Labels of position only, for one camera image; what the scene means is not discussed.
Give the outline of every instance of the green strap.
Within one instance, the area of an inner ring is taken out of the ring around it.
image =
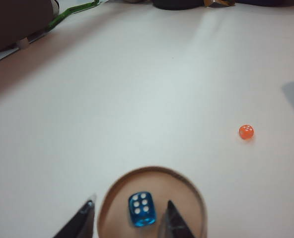
[[[84,11],[93,7],[96,7],[100,4],[100,0],[94,0],[93,2],[85,3],[78,6],[72,6],[62,12],[60,15],[58,15],[56,18],[54,18],[50,24],[47,26],[46,31],[51,31],[53,28],[55,28],[61,21],[63,21],[65,18],[67,18],[69,15]]]

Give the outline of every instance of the white table surface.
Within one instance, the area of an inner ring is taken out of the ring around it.
[[[210,238],[294,238],[294,6],[110,1],[0,61],[0,238],[146,165],[194,182]]]

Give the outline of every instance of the blue die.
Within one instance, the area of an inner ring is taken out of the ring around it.
[[[135,227],[144,227],[156,221],[156,211],[149,192],[134,193],[128,199],[128,207]]]

